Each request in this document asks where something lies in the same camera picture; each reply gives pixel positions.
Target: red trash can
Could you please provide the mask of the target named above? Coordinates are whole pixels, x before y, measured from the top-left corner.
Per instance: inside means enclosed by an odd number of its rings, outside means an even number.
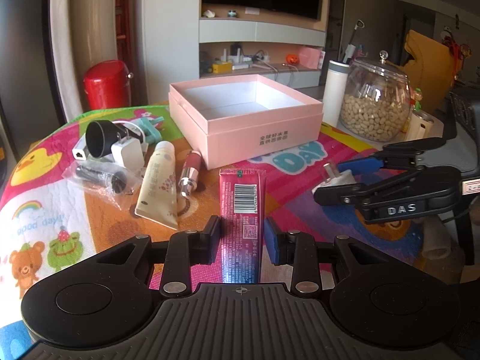
[[[123,61],[105,61],[91,67],[83,79],[90,108],[130,107],[133,76]]]

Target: black funnel-shaped object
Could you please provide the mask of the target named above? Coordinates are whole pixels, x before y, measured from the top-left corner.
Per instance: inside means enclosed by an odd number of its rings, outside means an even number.
[[[142,142],[141,136],[123,125],[114,124],[109,120],[94,120],[87,126],[85,141],[90,154],[95,158],[100,158],[111,154],[112,145],[126,136]]]

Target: white cap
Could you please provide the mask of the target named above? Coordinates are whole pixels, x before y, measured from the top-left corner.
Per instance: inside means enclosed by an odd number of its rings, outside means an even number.
[[[155,151],[159,149],[165,149],[169,152],[175,153],[175,146],[167,140],[163,140],[162,142],[157,143],[157,145],[155,146]]]

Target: plastic bag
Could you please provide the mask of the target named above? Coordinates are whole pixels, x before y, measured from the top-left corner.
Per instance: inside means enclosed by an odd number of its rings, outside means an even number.
[[[62,177],[119,210],[129,209],[143,181],[140,175],[116,163],[94,160],[74,161]]]

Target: pink box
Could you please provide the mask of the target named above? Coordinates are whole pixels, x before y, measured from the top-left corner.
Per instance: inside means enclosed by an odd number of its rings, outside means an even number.
[[[322,50],[303,46],[298,52],[298,57],[300,58],[300,65],[309,69],[318,69],[318,61],[320,61],[321,55]]]
[[[171,84],[169,107],[207,169],[317,140],[323,117],[321,102],[260,75]]]

